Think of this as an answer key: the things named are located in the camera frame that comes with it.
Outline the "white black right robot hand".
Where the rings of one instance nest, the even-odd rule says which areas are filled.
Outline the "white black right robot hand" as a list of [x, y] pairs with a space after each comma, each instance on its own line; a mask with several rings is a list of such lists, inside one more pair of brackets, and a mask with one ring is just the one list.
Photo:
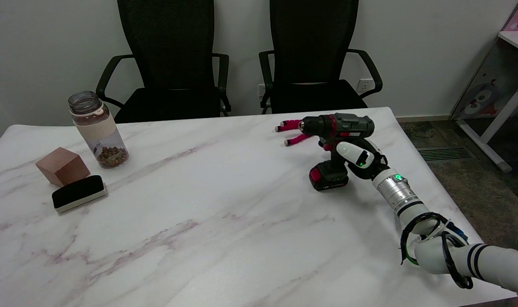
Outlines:
[[380, 148], [366, 139], [340, 142], [336, 152], [345, 159], [352, 173], [363, 180], [373, 180], [389, 169], [387, 158]]

